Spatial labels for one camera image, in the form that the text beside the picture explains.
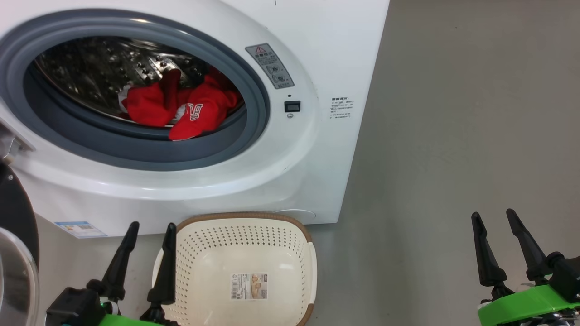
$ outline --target beige basket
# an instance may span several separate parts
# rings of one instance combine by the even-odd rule
[[[164,310],[181,326],[304,326],[312,314],[316,252],[304,225],[287,216],[188,219],[177,226],[176,267],[176,302]]]

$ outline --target concrete floor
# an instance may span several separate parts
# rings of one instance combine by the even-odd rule
[[[340,221],[309,227],[309,325],[477,325],[476,210],[513,289],[525,263],[506,208],[546,253],[580,253],[579,34],[577,1],[393,0]],[[43,311],[100,278],[120,239],[39,229]],[[161,240],[137,241],[128,316],[147,307]]]

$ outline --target white washing machine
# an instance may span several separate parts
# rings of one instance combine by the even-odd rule
[[[337,222],[388,2],[11,2],[0,12],[11,166],[35,212],[77,237],[231,211]],[[153,82],[164,64],[185,84],[214,66],[244,103],[182,142],[171,126],[127,121],[119,87]]]

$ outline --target red garment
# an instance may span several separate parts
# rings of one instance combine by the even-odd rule
[[[169,139],[186,140],[214,131],[226,119],[229,109],[242,99],[226,76],[211,67],[204,83],[194,89],[181,89],[178,102],[186,105],[185,113],[169,131]]]
[[[159,82],[145,87],[131,88],[122,101],[131,119],[138,124],[161,127],[173,118],[179,104],[177,87],[181,71],[173,69],[163,75]]]

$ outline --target red fabric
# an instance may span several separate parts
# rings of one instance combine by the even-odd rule
[[[127,92],[122,101],[131,119],[147,126],[165,126],[179,108],[177,87],[181,71],[173,69],[163,75],[159,82],[145,87],[134,87]]]
[[[169,139],[186,140],[203,132],[214,131],[241,98],[231,81],[211,67],[203,84],[195,89],[178,91],[179,106],[185,104],[186,110],[169,131]]]

